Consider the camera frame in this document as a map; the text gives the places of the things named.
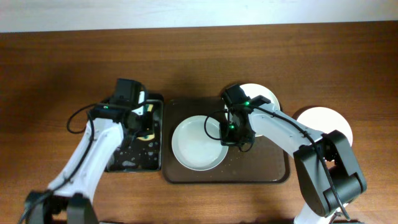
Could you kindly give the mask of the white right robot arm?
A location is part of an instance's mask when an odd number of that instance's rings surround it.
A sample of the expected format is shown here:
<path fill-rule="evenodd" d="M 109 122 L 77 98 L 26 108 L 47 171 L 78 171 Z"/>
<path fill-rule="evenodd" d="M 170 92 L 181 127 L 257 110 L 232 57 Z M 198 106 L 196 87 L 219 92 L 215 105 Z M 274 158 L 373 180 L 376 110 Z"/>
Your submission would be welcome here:
<path fill-rule="evenodd" d="M 365 193 L 366 179 L 347 137 L 299 123 L 262 95 L 247 96 L 240 85 L 221 94 L 227 119 L 220 124 L 223 146 L 253 146 L 260 134 L 292 156 L 305 204 L 293 223 L 333 223 L 351 217 L 346 206 Z"/>

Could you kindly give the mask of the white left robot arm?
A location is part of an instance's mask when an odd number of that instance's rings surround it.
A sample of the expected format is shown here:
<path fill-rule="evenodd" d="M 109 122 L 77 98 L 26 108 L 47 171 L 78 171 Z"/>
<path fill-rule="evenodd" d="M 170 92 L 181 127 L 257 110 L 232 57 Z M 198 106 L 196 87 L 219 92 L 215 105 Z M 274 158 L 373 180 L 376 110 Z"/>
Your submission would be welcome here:
<path fill-rule="evenodd" d="M 67 211 L 67 222 L 97 223 L 93 197 L 117 148 L 153 132 L 146 110 L 149 93 L 139 81 L 120 78 L 113 94 L 84 106 L 87 123 L 71 158 L 43 192 L 32 191 L 25 200 L 19 223 L 51 223 Z"/>

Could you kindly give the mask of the pale green plate red stain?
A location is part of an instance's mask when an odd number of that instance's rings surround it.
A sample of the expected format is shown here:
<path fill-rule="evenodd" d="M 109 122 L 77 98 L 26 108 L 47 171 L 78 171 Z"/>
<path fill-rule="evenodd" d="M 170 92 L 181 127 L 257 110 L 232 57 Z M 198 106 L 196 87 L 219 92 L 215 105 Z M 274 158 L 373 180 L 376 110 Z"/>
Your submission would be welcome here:
<path fill-rule="evenodd" d="M 191 116 L 178 124 L 172 135 L 172 152 L 178 162 L 195 171 L 218 166 L 228 153 L 228 147 L 218 139 L 219 124 L 203 115 Z"/>

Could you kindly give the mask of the cream plate with red stain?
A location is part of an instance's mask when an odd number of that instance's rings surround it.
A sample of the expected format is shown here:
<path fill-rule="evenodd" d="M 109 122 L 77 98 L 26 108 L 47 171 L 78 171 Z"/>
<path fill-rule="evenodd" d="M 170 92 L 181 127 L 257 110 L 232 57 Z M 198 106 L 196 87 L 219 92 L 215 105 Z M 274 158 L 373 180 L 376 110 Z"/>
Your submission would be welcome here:
<path fill-rule="evenodd" d="M 265 136 L 273 142 L 280 140 L 286 133 L 285 127 L 279 124 L 278 118 L 284 119 L 285 114 L 280 110 L 280 104 L 275 94 L 259 84 L 240 85 L 245 94 L 250 97 L 249 107 L 253 110 L 249 114 L 252 130 Z"/>

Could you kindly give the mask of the yellow green sponge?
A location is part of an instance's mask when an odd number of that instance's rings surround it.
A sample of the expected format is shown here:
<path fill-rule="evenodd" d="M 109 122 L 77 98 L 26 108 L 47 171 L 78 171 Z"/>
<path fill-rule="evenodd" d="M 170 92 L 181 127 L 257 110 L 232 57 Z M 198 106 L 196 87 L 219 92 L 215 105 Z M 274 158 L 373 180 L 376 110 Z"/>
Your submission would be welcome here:
<path fill-rule="evenodd" d="M 149 118 L 149 121 L 147 124 L 149 124 L 149 127 L 147 127 L 146 132 L 143 132 L 138 139 L 141 141 L 150 141 L 154 139 L 155 137 L 155 131 L 154 131 L 154 122 L 153 122 L 153 110 L 154 110 L 154 105 L 149 104 L 145 105 L 144 111 L 146 112 L 145 115 Z"/>

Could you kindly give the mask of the white plate with red stain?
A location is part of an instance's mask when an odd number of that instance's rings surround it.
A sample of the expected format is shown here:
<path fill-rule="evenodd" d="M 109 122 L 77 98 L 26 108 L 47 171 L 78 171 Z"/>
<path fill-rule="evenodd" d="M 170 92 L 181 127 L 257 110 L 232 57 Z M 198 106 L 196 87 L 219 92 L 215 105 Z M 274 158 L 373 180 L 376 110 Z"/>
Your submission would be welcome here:
<path fill-rule="evenodd" d="M 338 130 L 346 136 L 350 146 L 353 145 L 353 132 L 349 122 L 339 112 L 331 108 L 316 106 L 305 109 L 298 114 L 297 121 L 324 133 Z"/>

